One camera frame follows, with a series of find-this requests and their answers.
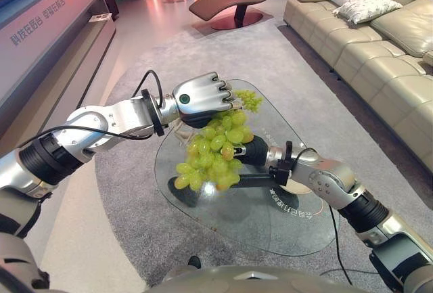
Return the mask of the right robot hand black cloth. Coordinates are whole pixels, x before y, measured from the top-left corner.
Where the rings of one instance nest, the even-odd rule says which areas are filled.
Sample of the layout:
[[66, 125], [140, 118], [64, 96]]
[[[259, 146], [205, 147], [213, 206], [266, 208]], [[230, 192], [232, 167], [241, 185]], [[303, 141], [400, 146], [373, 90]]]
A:
[[234, 158], [243, 164], [264, 166], [267, 161], [269, 147], [259, 136], [254, 135], [252, 141], [234, 145]]

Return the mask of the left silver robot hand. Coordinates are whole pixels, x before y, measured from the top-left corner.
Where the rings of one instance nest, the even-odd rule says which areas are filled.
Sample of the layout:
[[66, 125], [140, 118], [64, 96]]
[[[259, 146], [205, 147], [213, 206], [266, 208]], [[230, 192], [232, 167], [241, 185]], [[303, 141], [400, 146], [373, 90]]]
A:
[[209, 72], [173, 89], [180, 119], [195, 129], [205, 127], [218, 112], [241, 109], [231, 85], [216, 72]]

